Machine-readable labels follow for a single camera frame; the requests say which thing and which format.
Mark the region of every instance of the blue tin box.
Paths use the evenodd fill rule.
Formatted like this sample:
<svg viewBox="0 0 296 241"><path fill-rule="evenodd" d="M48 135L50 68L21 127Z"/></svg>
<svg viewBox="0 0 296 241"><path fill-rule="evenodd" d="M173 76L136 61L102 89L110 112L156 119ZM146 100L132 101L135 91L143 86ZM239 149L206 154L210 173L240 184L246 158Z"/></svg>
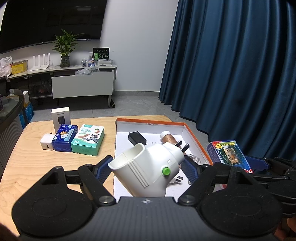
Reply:
<svg viewBox="0 0 296 241"><path fill-rule="evenodd" d="M78 126L76 125L61 125L52 140L55 151L72 152L71 142L77 132Z"/></svg>

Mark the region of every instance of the screw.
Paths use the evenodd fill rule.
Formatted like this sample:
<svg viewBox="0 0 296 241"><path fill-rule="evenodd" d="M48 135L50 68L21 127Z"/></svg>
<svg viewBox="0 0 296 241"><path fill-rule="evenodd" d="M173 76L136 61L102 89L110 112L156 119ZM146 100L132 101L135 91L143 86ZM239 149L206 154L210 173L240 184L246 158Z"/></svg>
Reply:
<svg viewBox="0 0 296 241"><path fill-rule="evenodd" d="M94 166L92 164L85 164L85 166L92 172Z"/></svg>
<svg viewBox="0 0 296 241"><path fill-rule="evenodd" d="M191 196L191 195L182 195L180 197L180 200L184 203L184 204L192 204L195 201L195 197Z"/></svg>
<svg viewBox="0 0 296 241"><path fill-rule="evenodd" d="M111 196L101 196L99 201L104 204L111 204L114 201L114 197Z"/></svg>

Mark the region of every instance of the blue gripper pad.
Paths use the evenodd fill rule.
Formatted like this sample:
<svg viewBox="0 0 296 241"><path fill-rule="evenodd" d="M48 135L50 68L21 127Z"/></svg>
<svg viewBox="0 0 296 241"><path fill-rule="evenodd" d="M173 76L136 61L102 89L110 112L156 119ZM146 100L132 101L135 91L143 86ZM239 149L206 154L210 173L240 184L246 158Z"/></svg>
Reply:
<svg viewBox="0 0 296 241"><path fill-rule="evenodd" d="M188 156L184 156L184 161L181 163L181 169L191 183L198 178L198 172L195 165L198 166Z"/></svg>
<svg viewBox="0 0 296 241"><path fill-rule="evenodd" d="M101 160L97 165L94 166L98 168L98 171L95 174L95 176L101 184L103 184L106 181L107 177L111 173L111 169L108 167L108 163L112 160L112 156L106 156L103 160Z"/></svg>
<svg viewBox="0 0 296 241"><path fill-rule="evenodd" d="M264 159L246 155L245 157L252 170L263 171L269 169L269 164Z"/></svg>

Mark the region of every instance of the tv cabinet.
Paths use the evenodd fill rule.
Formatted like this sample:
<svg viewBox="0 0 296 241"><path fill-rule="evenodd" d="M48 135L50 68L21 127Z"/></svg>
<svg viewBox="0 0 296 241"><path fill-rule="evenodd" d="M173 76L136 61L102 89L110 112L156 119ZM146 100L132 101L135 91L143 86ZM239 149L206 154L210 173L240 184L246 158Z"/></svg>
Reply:
<svg viewBox="0 0 296 241"><path fill-rule="evenodd" d="M108 96L108 106L112 93L115 89L117 66L99 66L99 72L89 75L74 75L76 70L83 69L81 65L61 68L60 66L50 66L47 69L35 71L25 71L19 74L13 74L7 77L7 81L11 82L11 86L20 81L26 81L27 86L22 90L29 91L30 99L40 99L52 97L54 99L76 97L76 96ZM36 94L31 91L33 78L51 79L51 93Z"/></svg>

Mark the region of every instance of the tile floor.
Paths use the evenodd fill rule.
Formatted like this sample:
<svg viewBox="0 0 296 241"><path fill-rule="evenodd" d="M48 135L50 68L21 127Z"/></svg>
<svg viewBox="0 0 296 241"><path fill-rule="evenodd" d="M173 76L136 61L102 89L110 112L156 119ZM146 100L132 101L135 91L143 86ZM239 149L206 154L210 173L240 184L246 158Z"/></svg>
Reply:
<svg viewBox="0 0 296 241"><path fill-rule="evenodd" d="M43 99L43 104L34 104L34 116L32 121L49 121L51 109L60 107L70 107L70 115L75 118L125 116L125 115L165 115L172 121L186 122L193 131L199 142L206 149L209 144L208 136L196 129L196 124L179 117L179 112L171 110L170 105L164 105L158 100L158 96L113 96L116 107L108 108L105 96L85 96L64 98L56 100L52 98Z"/></svg>

